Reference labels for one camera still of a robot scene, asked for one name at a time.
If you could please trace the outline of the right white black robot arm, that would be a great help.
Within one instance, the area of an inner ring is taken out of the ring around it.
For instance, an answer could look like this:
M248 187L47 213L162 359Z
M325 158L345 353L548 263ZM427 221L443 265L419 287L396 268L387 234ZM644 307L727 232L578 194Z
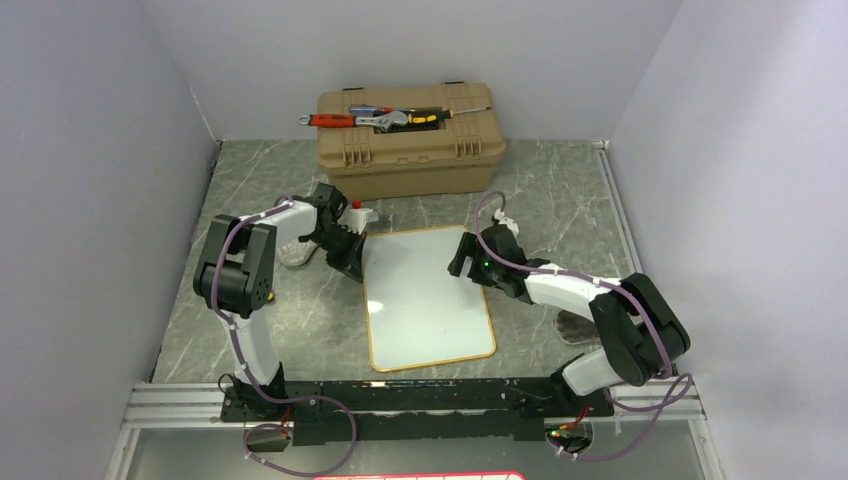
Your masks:
M590 394L617 384L642 386L671 371L691 339L677 315L645 274L623 279L591 277L526 257L504 224L461 235L447 270L473 283L502 291L527 304L557 308L590 320L599 350L564 364L555 375L551 401L574 415Z

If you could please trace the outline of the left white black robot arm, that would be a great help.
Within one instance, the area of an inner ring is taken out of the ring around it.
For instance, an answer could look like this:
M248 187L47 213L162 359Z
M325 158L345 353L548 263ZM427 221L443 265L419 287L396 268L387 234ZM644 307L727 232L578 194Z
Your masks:
M350 204L338 188L321 183L308 196L286 195L269 209L211 221L193 291L224 327L236 383L251 389L248 407L261 419L279 417L288 402L284 368L264 317L278 249L293 241L313 243L331 269L362 282L366 228L377 218L374 210Z

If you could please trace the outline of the yellow framed whiteboard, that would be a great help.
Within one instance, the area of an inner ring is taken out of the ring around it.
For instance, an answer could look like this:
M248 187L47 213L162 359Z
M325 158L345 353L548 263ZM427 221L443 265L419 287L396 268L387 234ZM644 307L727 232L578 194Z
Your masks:
M449 274L460 225L380 233L363 251L370 363L388 373L487 358L497 350L484 290Z

